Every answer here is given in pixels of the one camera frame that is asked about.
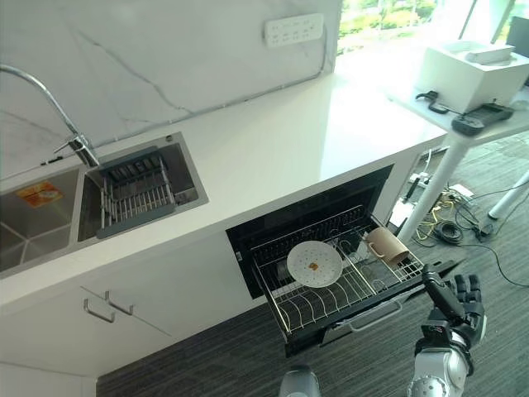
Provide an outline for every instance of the wire dish rack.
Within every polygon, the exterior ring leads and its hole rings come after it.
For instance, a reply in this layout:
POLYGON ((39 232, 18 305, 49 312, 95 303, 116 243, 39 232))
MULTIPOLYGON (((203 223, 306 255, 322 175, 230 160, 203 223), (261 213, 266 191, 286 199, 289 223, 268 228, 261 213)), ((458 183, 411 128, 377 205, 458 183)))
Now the wire dish rack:
POLYGON ((421 274, 423 264, 412 253, 396 266, 371 254, 362 237, 379 226, 358 206, 250 249, 261 287, 286 334, 421 274), (287 255, 307 240, 326 242, 340 253, 343 271, 336 283, 310 288, 291 277, 287 255))
POLYGON ((112 168, 102 177, 102 228, 175 205, 164 160, 153 154, 112 168))

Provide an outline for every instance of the cup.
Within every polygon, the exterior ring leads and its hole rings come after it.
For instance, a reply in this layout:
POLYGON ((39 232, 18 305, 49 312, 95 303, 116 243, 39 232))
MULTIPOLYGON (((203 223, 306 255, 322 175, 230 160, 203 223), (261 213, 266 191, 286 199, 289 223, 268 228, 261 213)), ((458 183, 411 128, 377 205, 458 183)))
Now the cup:
POLYGON ((397 265, 407 258, 410 251, 386 227, 377 227, 365 237, 365 243, 373 255, 388 265, 397 265))

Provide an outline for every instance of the dishwasher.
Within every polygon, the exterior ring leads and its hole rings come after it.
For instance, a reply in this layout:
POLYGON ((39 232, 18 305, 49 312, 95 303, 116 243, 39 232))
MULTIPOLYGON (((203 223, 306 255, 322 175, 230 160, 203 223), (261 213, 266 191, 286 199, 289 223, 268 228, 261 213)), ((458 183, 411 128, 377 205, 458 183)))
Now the dishwasher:
MULTIPOLYGON (((263 294, 285 341, 286 356, 323 346, 398 314, 422 288, 422 262, 412 252, 387 265, 363 242, 383 226, 373 215, 392 166, 354 179, 226 231, 253 298, 263 294), (300 242, 320 241, 341 256, 340 278, 324 288, 300 284, 286 265, 300 242)), ((437 262, 444 273, 453 261, 437 262)))

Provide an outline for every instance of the window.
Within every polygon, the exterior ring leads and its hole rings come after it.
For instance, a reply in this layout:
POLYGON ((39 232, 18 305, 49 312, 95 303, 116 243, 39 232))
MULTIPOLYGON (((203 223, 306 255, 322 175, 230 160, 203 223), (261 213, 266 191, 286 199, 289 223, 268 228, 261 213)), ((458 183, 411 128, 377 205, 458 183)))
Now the window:
POLYGON ((423 49, 457 40, 473 0, 344 0, 336 72, 370 84, 415 73, 423 49))
POLYGON ((517 0, 509 12, 509 16, 503 24, 496 43, 505 44, 509 29, 511 28, 512 17, 522 17, 529 19, 529 0, 517 0))

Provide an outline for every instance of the gray dish rack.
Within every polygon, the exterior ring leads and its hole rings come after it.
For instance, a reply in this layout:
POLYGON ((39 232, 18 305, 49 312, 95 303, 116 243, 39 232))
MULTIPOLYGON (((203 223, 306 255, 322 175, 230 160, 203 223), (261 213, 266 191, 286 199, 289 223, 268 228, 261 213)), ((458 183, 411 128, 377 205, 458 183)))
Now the gray dish rack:
POLYGON ((256 277, 287 343, 377 306, 420 280, 423 264, 412 253, 390 266, 367 249, 362 237, 378 226, 360 205, 251 247, 256 277), (336 283, 310 288, 290 276, 287 254, 307 240, 326 242, 340 253, 343 271, 336 283))
POLYGON ((174 208, 164 159, 153 153, 107 170, 102 177, 101 203, 102 229, 165 206, 174 208))

